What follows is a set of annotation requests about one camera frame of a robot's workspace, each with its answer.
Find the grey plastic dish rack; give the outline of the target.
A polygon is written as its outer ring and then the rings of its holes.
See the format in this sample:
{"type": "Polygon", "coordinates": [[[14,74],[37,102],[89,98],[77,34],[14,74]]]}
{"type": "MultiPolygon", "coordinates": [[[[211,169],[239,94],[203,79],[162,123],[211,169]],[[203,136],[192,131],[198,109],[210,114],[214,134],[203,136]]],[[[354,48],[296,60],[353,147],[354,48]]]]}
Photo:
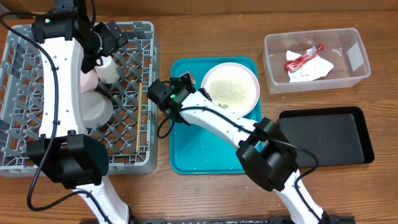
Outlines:
{"type": "MultiPolygon", "coordinates": [[[[113,54],[119,80],[99,82],[97,91],[113,104],[111,119],[90,137],[102,142],[109,154],[111,174],[146,174],[157,167],[157,107],[147,89],[159,76],[158,41],[149,21],[120,22],[128,43],[113,54]],[[141,137],[136,153],[139,83],[142,82],[141,137]]],[[[36,165],[27,157],[26,144],[39,138],[44,108],[40,54],[29,40],[28,25],[14,26],[7,35],[1,60],[1,175],[31,177],[36,165]]]]}

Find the large white plate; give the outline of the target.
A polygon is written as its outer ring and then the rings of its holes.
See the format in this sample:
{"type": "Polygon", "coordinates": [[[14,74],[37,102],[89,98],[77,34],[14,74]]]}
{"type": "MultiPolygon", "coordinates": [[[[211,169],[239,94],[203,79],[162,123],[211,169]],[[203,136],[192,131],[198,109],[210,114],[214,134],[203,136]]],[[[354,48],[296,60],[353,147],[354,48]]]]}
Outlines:
{"type": "Polygon", "coordinates": [[[260,87],[254,72],[235,62],[211,68],[204,76],[204,88],[216,105],[238,116],[246,116],[257,105],[260,87]]]}

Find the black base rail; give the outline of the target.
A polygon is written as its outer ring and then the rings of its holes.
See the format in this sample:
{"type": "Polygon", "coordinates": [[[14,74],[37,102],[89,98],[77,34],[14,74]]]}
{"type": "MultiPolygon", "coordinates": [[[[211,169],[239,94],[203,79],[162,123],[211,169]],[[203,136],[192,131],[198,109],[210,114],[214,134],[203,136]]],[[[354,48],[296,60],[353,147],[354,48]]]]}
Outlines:
{"type": "Polygon", "coordinates": [[[141,224],[294,224],[289,216],[245,219],[201,219],[201,220],[165,220],[163,218],[141,219],[141,224]]]}

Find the small pink plate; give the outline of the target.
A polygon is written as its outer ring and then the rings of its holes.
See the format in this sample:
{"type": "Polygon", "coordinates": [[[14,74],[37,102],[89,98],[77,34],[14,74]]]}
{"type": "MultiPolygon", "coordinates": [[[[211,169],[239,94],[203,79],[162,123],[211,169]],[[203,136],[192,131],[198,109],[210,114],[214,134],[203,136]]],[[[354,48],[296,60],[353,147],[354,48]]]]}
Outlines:
{"type": "Polygon", "coordinates": [[[95,70],[90,70],[87,73],[80,73],[81,92],[94,90],[98,85],[98,76],[95,70]]]}

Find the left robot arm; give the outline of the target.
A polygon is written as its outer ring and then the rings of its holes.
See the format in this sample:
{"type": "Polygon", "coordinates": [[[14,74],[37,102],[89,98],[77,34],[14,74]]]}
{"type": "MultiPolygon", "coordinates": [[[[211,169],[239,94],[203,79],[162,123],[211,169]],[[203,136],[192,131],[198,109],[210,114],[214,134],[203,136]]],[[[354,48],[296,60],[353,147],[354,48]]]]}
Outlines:
{"type": "Polygon", "coordinates": [[[100,223],[129,223],[129,206],[109,177],[105,145],[87,134],[81,106],[80,75],[126,44],[115,22],[96,23],[84,1],[56,1],[35,17],[33,45],[44,73],[44,108],[39,138],[27,143],[29,159],[52,182],[80,196],[100,223]]]}

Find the red snack wrapper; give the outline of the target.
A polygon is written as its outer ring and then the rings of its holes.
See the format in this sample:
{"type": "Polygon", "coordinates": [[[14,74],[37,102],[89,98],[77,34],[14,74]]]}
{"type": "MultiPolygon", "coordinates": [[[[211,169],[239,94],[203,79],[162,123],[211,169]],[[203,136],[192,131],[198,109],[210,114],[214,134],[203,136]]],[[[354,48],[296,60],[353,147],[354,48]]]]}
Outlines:
{"type": "Polygon", "coordinates": [[[307,62],[315,58],[323,49],[323,44],[313,46],[312,48],[306,50],[305,53],[298,58],[286,61],[284,68],[290,73],[295,73],[300,70],[307,62]]]}

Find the wooden chopstick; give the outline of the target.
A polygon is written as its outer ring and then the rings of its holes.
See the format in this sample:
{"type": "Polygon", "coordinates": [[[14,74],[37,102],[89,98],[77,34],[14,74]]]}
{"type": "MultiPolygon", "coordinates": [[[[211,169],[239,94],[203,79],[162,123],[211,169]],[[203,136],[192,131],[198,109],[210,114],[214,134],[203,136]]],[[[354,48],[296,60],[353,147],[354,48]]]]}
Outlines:
{"type": "Polygon", "coordinates": [[[141,109],[142,109],[142,82],[139,83],[139,92],[138,92],[136,153],[139,152],[140,137],[141,137],[141,109]]]}

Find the white napkin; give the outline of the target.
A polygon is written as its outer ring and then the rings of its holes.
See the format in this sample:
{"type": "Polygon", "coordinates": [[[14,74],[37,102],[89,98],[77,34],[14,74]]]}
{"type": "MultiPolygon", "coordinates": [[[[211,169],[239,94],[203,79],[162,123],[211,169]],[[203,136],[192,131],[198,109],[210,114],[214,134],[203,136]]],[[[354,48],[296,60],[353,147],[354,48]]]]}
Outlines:
{"type": "Polygon", "coordinates": [[[327,76],[334,65],[317,55],[296,72],[288,72],[289,82],[309,82],[327,76]]]}

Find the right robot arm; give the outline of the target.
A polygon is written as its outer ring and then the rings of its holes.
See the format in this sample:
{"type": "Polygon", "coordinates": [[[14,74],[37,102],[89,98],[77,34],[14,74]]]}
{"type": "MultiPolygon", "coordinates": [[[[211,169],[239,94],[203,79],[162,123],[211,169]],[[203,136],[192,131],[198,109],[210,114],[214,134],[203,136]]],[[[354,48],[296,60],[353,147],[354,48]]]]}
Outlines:
{"type": "Polygon", "coordinates": [[[236,156],[245,174],[260,188],[275,192],[290,213],[294,223],[330,223],[330,217],[311,198],[302,182],[296,161],[302,151],[289,143],[273,120],[260,122],[237,116],[213,103],[204,88],[195,88],[190,72],[168,81],[156,79],[148,88],[147,97],[172,123],[197,125],[217,135],[236,149],[236,156]]]}

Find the black plastic tray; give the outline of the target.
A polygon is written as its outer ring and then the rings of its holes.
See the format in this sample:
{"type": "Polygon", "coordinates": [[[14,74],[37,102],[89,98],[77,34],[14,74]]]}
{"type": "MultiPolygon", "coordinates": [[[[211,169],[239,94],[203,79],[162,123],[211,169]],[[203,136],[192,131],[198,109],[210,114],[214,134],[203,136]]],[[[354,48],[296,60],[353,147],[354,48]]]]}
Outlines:
{"type": "Polygon", "coordinates": [[[357,106],[283,111],[279,126],[291,144],[316,155],[320,166],[374,161],[365,116],[357,106]]]}

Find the grey bowl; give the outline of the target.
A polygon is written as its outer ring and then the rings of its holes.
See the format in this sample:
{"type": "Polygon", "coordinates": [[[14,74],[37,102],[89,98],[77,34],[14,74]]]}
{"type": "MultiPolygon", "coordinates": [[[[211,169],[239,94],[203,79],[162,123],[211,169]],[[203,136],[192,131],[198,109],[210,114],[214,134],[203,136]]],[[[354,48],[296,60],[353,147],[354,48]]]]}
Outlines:
{"type": "Polygon", "coordinates": [[[106,124],[113,114],[113,104],[108,97],[96,91],[81,95],[84,124],[87,128],[98,128],[106,124]]]}

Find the teal plastic tray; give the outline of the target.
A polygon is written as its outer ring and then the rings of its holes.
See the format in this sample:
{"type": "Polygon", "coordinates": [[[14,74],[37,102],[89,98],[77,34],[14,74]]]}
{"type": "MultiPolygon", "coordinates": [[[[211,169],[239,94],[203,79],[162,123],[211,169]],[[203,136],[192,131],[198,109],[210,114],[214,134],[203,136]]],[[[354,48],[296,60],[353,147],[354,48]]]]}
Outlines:
{"type": "MultiPolygon", "coordinates": [[[[257,66],[249,57],[181,58],[174,62],[171,77],[189,71],[201,86],[206,73],[216,65],[234,62],[244,65],[257,75],[257,66]]],[[[236,150],[213,133],[197,126],[176,123],[169,134],[170,165],[180,174],[242,174],[236,150]]]]}

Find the clear plastic bin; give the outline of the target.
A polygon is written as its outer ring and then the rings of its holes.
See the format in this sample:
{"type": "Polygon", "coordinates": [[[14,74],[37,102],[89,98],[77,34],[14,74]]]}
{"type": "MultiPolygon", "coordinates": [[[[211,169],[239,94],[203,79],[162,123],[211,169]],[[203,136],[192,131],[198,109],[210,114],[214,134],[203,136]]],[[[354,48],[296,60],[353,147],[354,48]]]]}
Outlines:
{"type": "Polygon", "coordinates": [[[349,88],[371,75],[366,49],[355,28],[269,34],[264,39],[262,57],[270,94],[349,88]],[[294,60],[320,44],[324,50],[319,56],[333,68],[324,77],[291,82],[284,67],[286,53],[294,53],[294,60]]]}

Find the white cup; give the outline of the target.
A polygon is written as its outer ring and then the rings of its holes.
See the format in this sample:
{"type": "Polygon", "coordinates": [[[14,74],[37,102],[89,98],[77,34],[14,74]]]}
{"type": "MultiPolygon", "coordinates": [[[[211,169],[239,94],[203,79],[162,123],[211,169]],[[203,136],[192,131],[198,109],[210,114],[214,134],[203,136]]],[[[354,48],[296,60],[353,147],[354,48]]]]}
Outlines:
{"type": "Polygon", "coordinates": [[[119,80],[118,66],[111,56],[102,57],[97,62],[102,62],[102,65],[95,67],[97,76],[101,82],[114,83],[119,80]]]}

